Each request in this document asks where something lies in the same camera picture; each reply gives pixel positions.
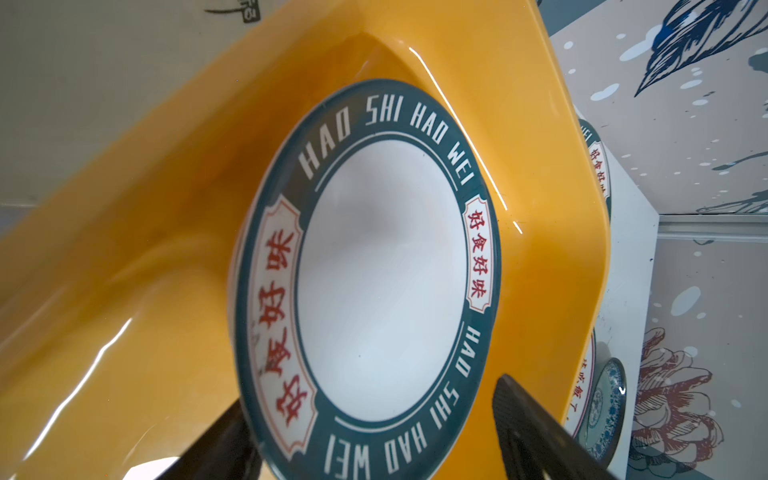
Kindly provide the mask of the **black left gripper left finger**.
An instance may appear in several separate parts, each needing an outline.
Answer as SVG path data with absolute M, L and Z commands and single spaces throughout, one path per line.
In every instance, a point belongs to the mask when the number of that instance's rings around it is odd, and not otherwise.
M 236 400 L 158 479 L 258 479 L 261 467 L 262 458 Z

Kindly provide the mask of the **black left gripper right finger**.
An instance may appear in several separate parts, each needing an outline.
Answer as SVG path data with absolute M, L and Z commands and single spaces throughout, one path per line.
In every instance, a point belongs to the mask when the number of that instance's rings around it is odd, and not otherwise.
M 507 374 L 497 380 L 492 412 L 509 479 L 613 478 Z

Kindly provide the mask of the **orange sunburst plate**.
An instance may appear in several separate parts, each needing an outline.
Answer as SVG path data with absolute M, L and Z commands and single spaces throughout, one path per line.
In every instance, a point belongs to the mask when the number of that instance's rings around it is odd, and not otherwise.
M 577 373 L 564 423 L 565 430 L 572 437 L 577 436 L 587 415 L 595 376 L 596 349 L 595 331 L 592 331 Z

